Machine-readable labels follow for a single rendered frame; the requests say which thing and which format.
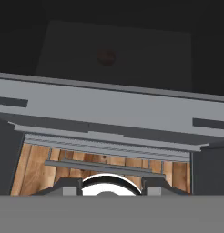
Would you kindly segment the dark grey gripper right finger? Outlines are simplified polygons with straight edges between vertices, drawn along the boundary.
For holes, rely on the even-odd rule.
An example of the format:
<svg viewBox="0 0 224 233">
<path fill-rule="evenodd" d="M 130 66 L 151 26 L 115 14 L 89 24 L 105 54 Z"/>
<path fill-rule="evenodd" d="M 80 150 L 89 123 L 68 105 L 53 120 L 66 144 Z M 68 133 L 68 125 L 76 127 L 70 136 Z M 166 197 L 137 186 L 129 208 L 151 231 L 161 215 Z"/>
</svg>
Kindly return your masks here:
<svg viewBox="0 0 224 233">
<path fill-rule="evenodd" d="M 172 187 L 163 177 L 143 177 L 141 179 L 144 196 L 184 195 L 188 192 Z"/>
</svg>

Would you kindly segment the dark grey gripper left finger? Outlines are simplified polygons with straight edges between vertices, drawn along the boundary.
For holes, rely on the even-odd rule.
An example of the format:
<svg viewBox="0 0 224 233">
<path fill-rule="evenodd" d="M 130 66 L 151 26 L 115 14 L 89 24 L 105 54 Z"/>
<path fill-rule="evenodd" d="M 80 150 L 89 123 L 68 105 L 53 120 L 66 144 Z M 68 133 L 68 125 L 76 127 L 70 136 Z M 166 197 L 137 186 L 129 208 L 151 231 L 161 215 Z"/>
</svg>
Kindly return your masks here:
<svg viewBox="0 0 224 233">
<path fill-rule="evenodd" d="M 61 177 L 52 187 L 35 193 L 35 196 L 81 196 L 83 181 L 81 178 Z"/>
</svg>

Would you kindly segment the grey fridge lower door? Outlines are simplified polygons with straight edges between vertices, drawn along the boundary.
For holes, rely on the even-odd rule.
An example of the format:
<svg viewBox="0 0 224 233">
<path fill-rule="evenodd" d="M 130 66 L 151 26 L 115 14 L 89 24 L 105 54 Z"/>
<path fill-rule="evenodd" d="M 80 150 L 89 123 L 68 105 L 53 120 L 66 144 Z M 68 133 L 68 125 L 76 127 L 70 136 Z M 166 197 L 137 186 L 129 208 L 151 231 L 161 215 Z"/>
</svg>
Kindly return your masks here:
<svg viewBox="0 0 224 233">
<path fill-rule="evenodd" d="M 224 144 L 224 96 L 0 73 L 0 118 L 29 144 L 187 162 Z"/>
</svg>

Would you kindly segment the dark translucent fridge drawer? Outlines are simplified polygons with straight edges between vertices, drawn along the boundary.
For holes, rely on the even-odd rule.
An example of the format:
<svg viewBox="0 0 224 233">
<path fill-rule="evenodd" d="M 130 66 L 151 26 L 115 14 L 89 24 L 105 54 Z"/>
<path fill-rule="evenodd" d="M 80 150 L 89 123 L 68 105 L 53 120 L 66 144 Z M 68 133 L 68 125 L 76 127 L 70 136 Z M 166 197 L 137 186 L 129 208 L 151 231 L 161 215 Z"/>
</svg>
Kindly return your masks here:
<svg viewBox="0 0 224 233">
<path fill-rule="evenodd" d="M 99 50 L 116 54 L 112 66 L 97 61 Z M 189 91 L 188 34 L 52 22 L 37 66 L 38 76 L 124 86 Z"/>
</svg>

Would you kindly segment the white and black round thing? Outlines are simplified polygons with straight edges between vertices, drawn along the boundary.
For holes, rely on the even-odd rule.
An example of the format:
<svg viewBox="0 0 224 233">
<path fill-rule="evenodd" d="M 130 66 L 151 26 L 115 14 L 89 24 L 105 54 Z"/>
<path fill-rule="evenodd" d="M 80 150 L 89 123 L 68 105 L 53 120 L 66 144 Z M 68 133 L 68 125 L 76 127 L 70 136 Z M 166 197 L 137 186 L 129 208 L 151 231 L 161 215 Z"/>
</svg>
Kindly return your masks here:
<svg viewBox="0 0 224 233">
<path fill-rule="evenodd" d="M 84 196 L 98 196 L 112 193 L 116 196 L 140 196 L 141 190 L 130 180 L 115 174 L 96 174 L 82 182 Z"/>
</svg>

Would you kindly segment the red round fruit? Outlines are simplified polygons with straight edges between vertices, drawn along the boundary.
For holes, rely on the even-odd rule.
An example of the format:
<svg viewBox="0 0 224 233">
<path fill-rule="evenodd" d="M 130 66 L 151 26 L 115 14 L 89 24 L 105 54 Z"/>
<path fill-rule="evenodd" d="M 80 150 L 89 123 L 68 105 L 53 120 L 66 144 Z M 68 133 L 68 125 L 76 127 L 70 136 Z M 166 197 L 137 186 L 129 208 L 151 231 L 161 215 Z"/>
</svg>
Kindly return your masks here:
<svg viewBox="0 0 224 233">
<path fill-rule="evenodd" d="M 112 66 L 116 61 L 116 54 L 111 50 L 99 50 L 97 52 L 97 61 L 102 66 Z"/>
</svg>

